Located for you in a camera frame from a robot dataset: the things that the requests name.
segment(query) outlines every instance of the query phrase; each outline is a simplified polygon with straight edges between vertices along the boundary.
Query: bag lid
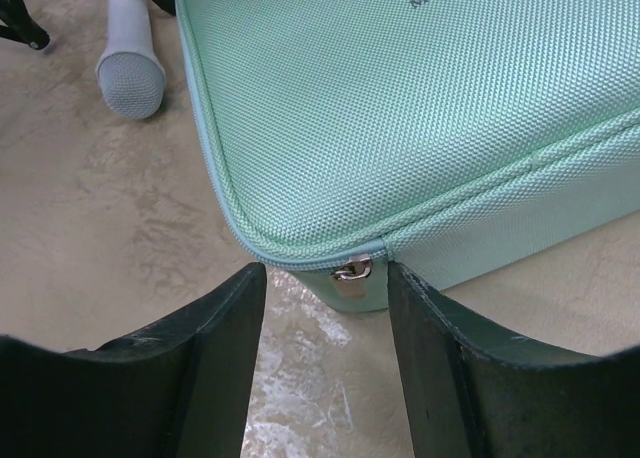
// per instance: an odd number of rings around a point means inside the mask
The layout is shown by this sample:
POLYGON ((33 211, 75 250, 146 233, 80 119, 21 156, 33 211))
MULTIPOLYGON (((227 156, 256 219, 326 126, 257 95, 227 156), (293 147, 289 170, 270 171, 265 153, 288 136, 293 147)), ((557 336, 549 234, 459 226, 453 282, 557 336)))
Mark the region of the bag lid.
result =
POLYGON ((640 0, 178 10, 220 202, 242 240, 281 259, 381 237, 407 210, 640 106, 640 0))

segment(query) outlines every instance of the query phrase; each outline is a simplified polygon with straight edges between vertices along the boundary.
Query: microphone head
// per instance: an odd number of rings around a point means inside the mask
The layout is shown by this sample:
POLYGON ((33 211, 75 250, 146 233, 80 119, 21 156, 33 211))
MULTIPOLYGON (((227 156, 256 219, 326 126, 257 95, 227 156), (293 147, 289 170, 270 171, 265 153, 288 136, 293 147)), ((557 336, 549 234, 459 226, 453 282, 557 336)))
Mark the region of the microphone head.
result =
POLYGON ((113 111, 133 120, 143 120, 158 111, 166 78, 153 60, 138 53, 119 52, 102 58, 97 68, 102 96, 113 111))

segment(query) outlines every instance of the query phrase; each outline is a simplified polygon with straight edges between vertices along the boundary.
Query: zipper pull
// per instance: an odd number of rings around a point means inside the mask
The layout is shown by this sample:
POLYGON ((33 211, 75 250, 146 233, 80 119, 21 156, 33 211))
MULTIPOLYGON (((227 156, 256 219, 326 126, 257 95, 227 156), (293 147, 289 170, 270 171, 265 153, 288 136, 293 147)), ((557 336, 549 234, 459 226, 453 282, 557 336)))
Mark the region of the zipper pull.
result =
POLYGON ((362 299, 367 290, 364 281, 371 276, 373 262, 369 255, 354 256, 345 266, 331 273, 331 281, 345 298, 362 299))

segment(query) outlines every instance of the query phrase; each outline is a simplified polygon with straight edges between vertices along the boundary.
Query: zipper track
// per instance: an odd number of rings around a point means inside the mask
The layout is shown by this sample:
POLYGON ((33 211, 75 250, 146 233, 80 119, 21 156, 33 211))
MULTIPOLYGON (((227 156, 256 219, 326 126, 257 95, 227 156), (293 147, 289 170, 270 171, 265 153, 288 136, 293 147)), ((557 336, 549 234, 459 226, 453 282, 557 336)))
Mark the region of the zipper track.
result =
MULTIPOLYGON (((189 45, 188 45, 188 41, 193 41, 191 39, 191 36, 189 35, 189 37, 187 37, 188 32, 185 31, 182 27, 182 20, 181 18, 184 16, 183 15, 183 11, 182 11, 182 6, 181 6, 181 0, 176 0, 176 4, 177 4, 177 11, 178 11, 178 15, 179 15, 179 19, 177 20, 178 22, 178 29, 180 32, 180 41, 182 42, 182 50, 183 50, 183 56, 184 56, 184 63, 185 63, 185 71, 186 71, 186 77, 187 77, 187 90, 189 91, 189 100, 191 101, 191 108, 193 110, 193 118, 194 118, 194 122, 196 125, 196 130, 198 132, 198 141, 200 142, 200 150, 202 152, 202 156, 204 158, 204 164, 205 164, 205 168, 207 169, 207 174, 209 175, 209 181, 211 182, 211 185, 213 186, 214 190, 216 190, 216 180, 215 180, 215 175, 213 173, 213 170, 211 169, 211 165, 209 163, 209 160, 207 159, 207 155, 208 155, 208 149, 205 146, 204 140, 208 139, 206 137, 206 134, 203 133, 201 124, 200 124, 200 119, 199 119, 199 114, 198 111, 196 109, 196 107, 199 107, 199 101, 194 100, 194 87, 197 87, 196 84, 196 78, 195 78, 195 73, 193 70, 193 64, 191 63, 191 57, 188 53, 188 50, 190 49, 189 45)), ((341 255, 344 255, 343 257, 339 257, 339 258, 335 258, 335 259, 330 259, 330 260, 318 260, 317 262, 312 262, 312 263, 300 263, 300 264, 296 264, 296 263, 283 263, 281 261, 278 261, 277 259, 270 259, 270 258, 266 258, 262 255, 260 255, 260 253, 254 249, 252 249, 251 247, 249 247, 245 241, 242 239, 242 237, 239 235, 239 233, 236 231, 235 226, 233 226, 233 223, 231 222, 230 218, 228 217, 228 214, 225 213, 223 211, 223 216, 225 219, 225 222, 227 223, 227 227, 231 230, 231 233, 233 234, 235 240, 240 244, 240 246, 247 252, 249 253, 251 256, 254 256, 258 261, 260 261, 261 263, 267 265, 267 266, 273 266, 276 268, 281 268, 283 270, 287 270, 287 271, 301 271, 301 272, 315 272, 315 273, 329 273, 334 271, 336 268, 340 268, 342 266, 345 266, 346 264, 349 263, 350 257, 356 254, 361 254, 360 251, 354 251, 352 253, 344 253, 341 255)), ((370 253, 368 253, 368 255, 371 257, 372 261, 380 261, 380 260, 384 260, 387 257, 387 250, 385 249, 384 246, 379 247, 376 251, 372 251, 370 253)))

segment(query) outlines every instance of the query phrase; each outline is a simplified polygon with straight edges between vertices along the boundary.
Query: textured mesh fabric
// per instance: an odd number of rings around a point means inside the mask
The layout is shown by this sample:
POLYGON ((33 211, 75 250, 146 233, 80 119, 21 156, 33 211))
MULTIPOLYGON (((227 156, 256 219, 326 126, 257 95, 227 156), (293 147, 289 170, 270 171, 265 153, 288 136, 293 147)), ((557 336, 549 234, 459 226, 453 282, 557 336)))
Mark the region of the textured mesh fabric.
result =
POLYGON ((614 139, 640 124, 640 0, 178 5, 219 198, 264 253, 393 255, 640 154, 614 139))
POLYGON ((98 69, 98 81, 109 108, 133 120, 153 115, 165 88, 162 70, 137 53, 107 56, 98 69))

